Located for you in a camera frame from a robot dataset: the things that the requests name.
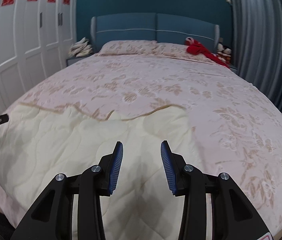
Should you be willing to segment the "stack of folded beige clothes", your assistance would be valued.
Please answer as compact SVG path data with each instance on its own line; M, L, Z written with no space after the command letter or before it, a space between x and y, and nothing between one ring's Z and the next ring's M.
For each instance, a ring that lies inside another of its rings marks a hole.
M84 37L80 41L72 44L69 49L69 57L85 57L93 52L89 39Z

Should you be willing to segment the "pink floral bed cover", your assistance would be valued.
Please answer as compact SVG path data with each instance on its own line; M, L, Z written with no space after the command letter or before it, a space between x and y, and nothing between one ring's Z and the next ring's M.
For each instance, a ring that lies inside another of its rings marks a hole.
M227 172L273 235L282 231L282 114L251 83L217 64L165 56L91 56L48 77L8 108L98 120L176 106L194 128L203 172Z

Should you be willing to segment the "white wardrobe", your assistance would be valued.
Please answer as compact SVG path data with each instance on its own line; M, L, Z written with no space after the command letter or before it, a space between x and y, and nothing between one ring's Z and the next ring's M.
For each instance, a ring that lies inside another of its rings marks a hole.
M76 0L0 0L0 115L66 66Z

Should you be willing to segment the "dark bedside table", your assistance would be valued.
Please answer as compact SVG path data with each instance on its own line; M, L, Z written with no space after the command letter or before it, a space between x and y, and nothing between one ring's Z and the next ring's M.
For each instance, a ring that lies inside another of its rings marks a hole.
M90 56L92 56L93 54L89 54L89 55L86 55L86 56L79 56L79 57L69 57L66 59L66 67L69 67L71 66L72 64L80 61L80 60L83 60L83 59L86 59Z

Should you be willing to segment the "pink floral pillow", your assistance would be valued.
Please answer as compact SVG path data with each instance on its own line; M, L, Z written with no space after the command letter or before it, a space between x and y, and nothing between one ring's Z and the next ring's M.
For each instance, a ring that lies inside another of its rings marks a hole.
M149 55L157 47L157 41L148 40L115 40L104 44L99 56L112 55Z
M153 54L157 56L173 57L176 59L184 59L190 61L199 61L214 64L203 54L192 55L186 51L187 46L174 43L157 43L153 50Z

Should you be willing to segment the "plush toys on nightstand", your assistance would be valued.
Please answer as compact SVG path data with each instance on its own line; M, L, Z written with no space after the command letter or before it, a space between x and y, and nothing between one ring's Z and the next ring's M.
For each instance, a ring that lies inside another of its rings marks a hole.
M223 45L222 42L217 44L217 56L221 61L229 64L231 61L231 54L232 50L228 46Z

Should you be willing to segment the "red garment on bed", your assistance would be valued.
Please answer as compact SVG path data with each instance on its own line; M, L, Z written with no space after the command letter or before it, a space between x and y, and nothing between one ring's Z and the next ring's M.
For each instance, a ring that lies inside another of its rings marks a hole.
M186 51L192 55L203 54L206 58L212 60L213 62L220 64L226 68L229 68L228 64L224 59L211 53L207 48L205 48L200 42L194 40L192 37L187 37L185 39L185 45L187 46Z

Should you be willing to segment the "grey curtain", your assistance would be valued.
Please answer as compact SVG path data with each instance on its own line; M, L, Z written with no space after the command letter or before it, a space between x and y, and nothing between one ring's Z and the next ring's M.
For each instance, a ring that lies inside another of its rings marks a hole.
M282 0L232 0L234 63L282 113Z

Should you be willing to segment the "blue upholstered headboard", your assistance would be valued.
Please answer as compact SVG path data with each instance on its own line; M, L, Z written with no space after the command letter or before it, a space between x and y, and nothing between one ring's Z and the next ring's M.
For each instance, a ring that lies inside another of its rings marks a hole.
M115 40L184 44L187 37L192 37L214 53L220 38L217 24L154 12L94 16L91 19L90 31L95 53L99 52L105 43Z

